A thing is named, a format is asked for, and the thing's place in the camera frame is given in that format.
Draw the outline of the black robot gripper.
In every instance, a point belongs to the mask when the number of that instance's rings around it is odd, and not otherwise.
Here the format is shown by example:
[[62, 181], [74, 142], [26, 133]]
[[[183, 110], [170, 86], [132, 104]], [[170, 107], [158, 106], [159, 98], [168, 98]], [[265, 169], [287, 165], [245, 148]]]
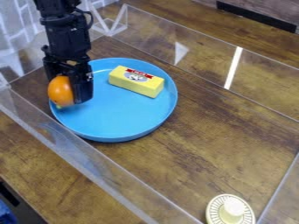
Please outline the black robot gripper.
[[67, 67], [74, 61], [70, 77], [74, 102], [82, 104], [94, 96], [94, 74], [90, 66], [90, 28], [94, 17], [82, 10], [82, 0], [32, 0], [40, 12], [40, 24], [46, 28], [48, 45], [42, 47], [43, 63], [48, 81], [62, 74], [58, 67]]

